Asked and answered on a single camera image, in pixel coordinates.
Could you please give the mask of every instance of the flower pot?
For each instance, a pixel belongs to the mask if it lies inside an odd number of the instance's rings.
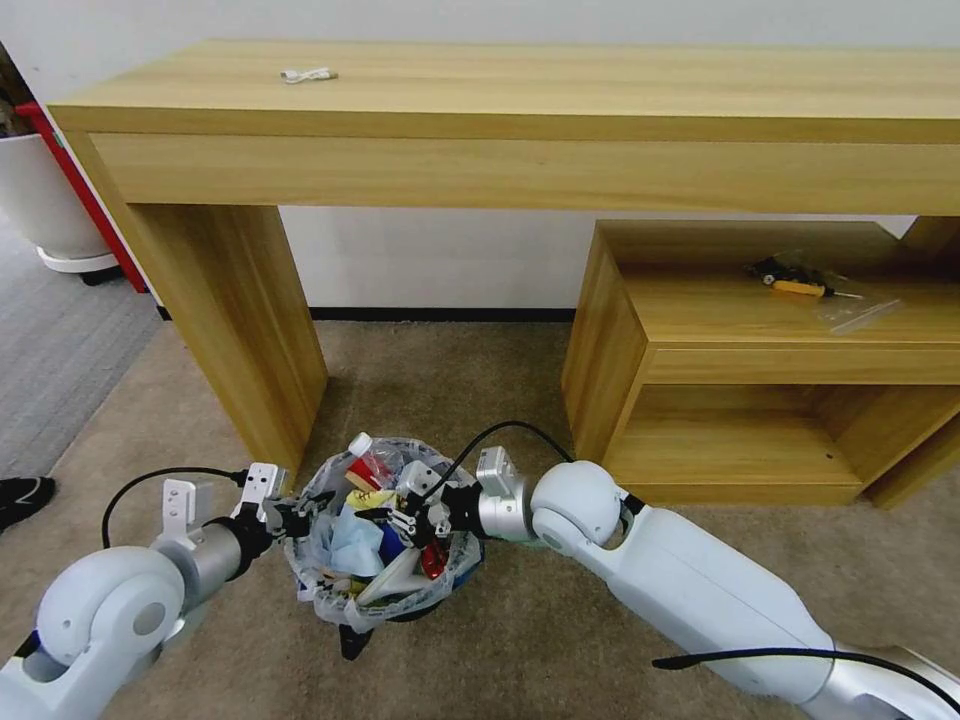
[[[0,210],[52,270],[117,264],[39,135],[0,139]]]

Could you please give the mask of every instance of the beige carpet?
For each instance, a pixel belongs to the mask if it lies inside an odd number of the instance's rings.
[[[541,424],[569,442],[559,374],[565,325],[324,323],[334,380],[312,464],[359,430],[413,435],[449,453],[495,421]],[[500,437],[533,475],[552,462],[522,434]],[[164,327],[55,469],[61,492],[0,536],[0,649],[29,631],[45,586],[98,549],[102,508],[130,477],[163,465],[249,461],[172,327]],[[686,508],[796,587],[828,631],[907,644],[960,669],[956,476],[892,513]],[[132,493],[119,543],[158,530],[159,487]],[[229,507],[229,488],[221,493]],[[438,612],[378,630],[355,663],[337,632],[297,603],[279,552],[215,599],[204,625],[121,691],[110,718],[795,718],[704,669],[663,673],[674,648],[604,586],[545,550],[491,543],[487,562]]]

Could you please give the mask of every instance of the robotic arm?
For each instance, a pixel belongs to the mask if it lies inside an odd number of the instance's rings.
[[[681,516],[644,505],[598,465],[558,465],[531,493],[496,447],[481,453],[476,477],[474,486],[435,494],[407,478],[408,497],[421,497],[391,522],[413,544],[437,528],[540,540],[600,577],[687,652],[853,650],[835,643],[781,579]],[[252,465],[230,517],[205,524],[207,489],[167,480],[163,533],[150,548],[89,555],[47,590],[37,629],[0,670],[0,715],[99,717],[122,685],[199,622],[206,601],[226,582],[275,540],[306,534],[309,508],[296,514],[277,502],[283,479],[274,465]],[[902,649],[873,653],[884,654],[960,699],[960,680],[942,668]],[[930,689],[880,667],[822,657],[735,657],[709,666],[741,690],[779,697],[812,718],[957,716]]]

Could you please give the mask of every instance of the wooden table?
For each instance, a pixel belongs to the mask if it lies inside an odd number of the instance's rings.
[[[952,257],[958,83],[956,51],[211,41],[51,110],[250,452],[295,469],[327,371],[278,204],[916,214]],[[960,459],[945,430],[883,502]]]

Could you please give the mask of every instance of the white bottle cap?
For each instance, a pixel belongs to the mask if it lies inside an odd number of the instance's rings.
[[[366,433],[360,433],[350,441],[350,444],[347,445],[347,450],[349,450],[350,454],[354,457],[363,457],[372,446],[373,438]]]

